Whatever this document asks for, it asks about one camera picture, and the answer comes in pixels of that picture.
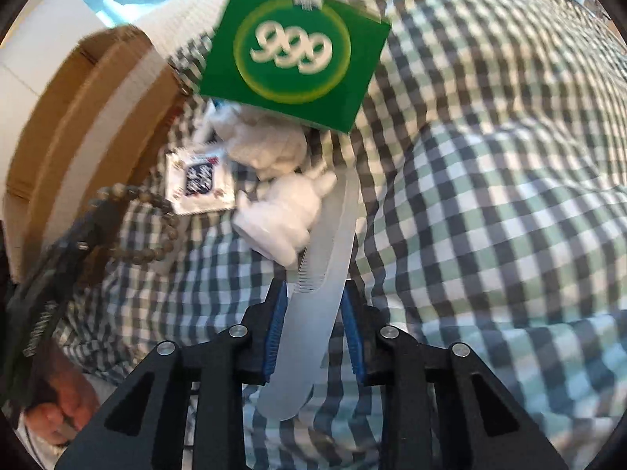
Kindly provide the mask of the person's left hand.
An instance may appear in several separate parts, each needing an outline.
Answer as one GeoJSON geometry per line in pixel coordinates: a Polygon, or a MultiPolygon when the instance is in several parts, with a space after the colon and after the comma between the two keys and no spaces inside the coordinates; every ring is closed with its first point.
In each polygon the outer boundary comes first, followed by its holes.
{"type": "Polygon", "coordinates": [[[97,413],[100,401],[96,391],[79,367],[53,346],[45,361],[45,379],[56,399],[39,403],[24,413],[24,424],[39,438],[53,446],[69,442],[62,433],[64,425],[79,432],[97,413]]]}

